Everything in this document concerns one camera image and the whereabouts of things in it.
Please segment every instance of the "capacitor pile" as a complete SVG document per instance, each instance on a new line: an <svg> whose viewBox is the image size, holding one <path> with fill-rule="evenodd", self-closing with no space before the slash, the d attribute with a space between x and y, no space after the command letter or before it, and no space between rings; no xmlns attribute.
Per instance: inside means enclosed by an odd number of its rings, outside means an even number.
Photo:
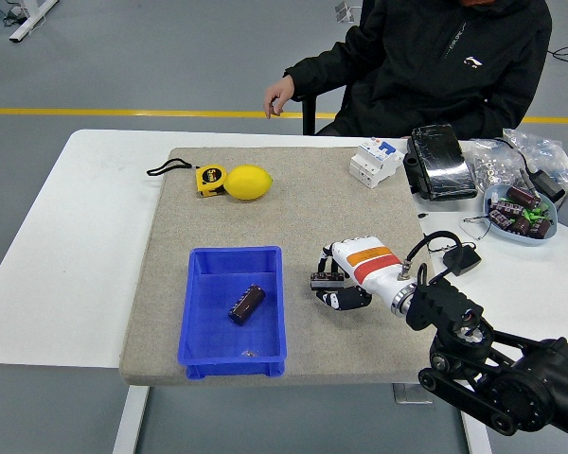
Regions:
<svg viewBox="0 0 568 454"><path fill-rule="evenodd" d="M501 230L520 236L544 239L551 227L547 205L530 192L511 186L505 199L489 201L488 218Z"/></svg>

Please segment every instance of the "screw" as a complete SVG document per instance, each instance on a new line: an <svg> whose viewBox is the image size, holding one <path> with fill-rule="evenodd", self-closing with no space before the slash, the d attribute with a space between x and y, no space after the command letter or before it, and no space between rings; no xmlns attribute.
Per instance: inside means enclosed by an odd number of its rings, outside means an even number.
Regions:
<svg viewBox="0 0 568 454"><path fill-rule="evenodd" d="M445 371L448 368L448 361L441 355L433 355L432 364L437 371Z"/></svg>

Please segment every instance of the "lemon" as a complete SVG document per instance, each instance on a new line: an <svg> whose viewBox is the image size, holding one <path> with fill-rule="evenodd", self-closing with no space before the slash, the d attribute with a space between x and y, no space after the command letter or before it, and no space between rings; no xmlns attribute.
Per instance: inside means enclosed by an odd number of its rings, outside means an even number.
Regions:
<svg viewBox="0 0 568 454"><path fill-rule="evenodd" d="M261 197L272 186L272 177L262 167L252 164L234 167L227 173L223 187L236 199L251 201Z"/></svg>

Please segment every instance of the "blue plastic bin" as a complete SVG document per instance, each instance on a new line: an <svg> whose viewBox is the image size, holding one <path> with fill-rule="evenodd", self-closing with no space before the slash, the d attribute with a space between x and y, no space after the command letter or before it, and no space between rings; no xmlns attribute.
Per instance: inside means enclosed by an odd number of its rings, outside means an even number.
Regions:
<svg viewBox="0 0 568 454"><path fill-rule="evenodd" d="M265 298L240 326L229 309L252 284L265 290ZM281 249L192 250L178 353L187 378L280 376L286 353Z"/></svg>

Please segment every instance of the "brown capacitor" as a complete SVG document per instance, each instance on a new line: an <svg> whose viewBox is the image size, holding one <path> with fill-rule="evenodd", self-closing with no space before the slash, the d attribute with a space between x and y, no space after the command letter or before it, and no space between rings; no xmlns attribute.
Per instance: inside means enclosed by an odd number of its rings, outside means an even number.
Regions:
<svg viewBox="0 0 568 454"><path fill-rule="evenodd" d="M531 210L534 210L541 204L541 201L539 201L536 197L518 186L511 186L507 190L507 198Z"/></svg>
<svg viewBox="0 0 568 454"><path fill-rule="evenodd" d="M528 236L531 238L543 239L545 238L549 227L551 227L550 221L547 219L537 219L534 224L532 224L532 227L530 227Z"/></svg>
<svg viewBox="0 0 568 454"><path fill-rule="evenodd" d="M501 228L502 230L507 230L513 223L499 210L490 211L488 213L488 217L494 223L494 225Z"/></svg>
<svg viewBox="0 0 568 454"><path fill-rule="evenodd" d="M524 207L518 203L511 203L508 201L498 201L491 205L493 210L498 210L508 218L517 218L524 212Z"/></svg>
<svg viewBox="0 0 568 454"><path fill-rule="evenodd" d="M509 227L509 232L521 236L527 236L530 230L530 221L526 218L517 218L516 221Z"/></svg>
<svg viewBox="0 0 568 454"><path fill-rule="evenodd" d="M229 318L236 324L244 324L265 298L265 291L256 284L250 286L234 306L229 309Z"/></svg>

